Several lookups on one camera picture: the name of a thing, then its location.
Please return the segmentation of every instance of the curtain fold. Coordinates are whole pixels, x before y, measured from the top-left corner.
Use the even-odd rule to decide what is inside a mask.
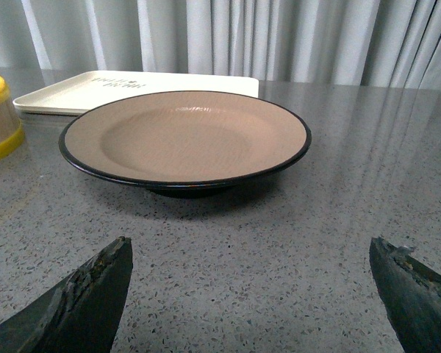
[[[0,67],[441,87],[441,0],[1,0]]]

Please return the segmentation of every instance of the plate base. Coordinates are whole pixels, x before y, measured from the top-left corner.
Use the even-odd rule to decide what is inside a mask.
[[[224,191],[233,188],[232,186],[223,186],[220,188],[208,188],[208,189],[196,189],[196,190],[157,190],[157,189],[147,189],[152,193],[157,195],[173,197],[175,199],[200,199],[202,197],[214,196],[218,193],[223,193]]]

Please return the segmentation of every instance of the brown plate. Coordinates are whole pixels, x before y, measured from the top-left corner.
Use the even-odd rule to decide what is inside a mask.
[[[296,114],[232,93],[179,91],[115,101],[71,122],[64,158],[95,177],[152,190],[222,188],[280,171],[309,148]]]

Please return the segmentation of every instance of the granite countertop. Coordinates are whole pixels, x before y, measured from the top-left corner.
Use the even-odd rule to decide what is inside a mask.
[[[5,70],[20,96],[75,73]],[[261,82],[312,130],[306,156],[205,199],[83,174],[70,117],[22,114],[0,161],[0,323],[118,236],[134,271],[113,352],[402,352],[370,273],[372,237],[441,274],[441,94]]]

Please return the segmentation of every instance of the gray countertop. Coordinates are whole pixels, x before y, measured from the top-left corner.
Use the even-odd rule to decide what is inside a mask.
[[[0,69],[20,96],[76,73]],[[261,82],[312,145],[292,167],[205,199],[77,171],[70,117],[23,114],[0,161],[0,323],[116,237],[134,271],[113,352],[402,352],[371,237],[441,273],[441,94]]]

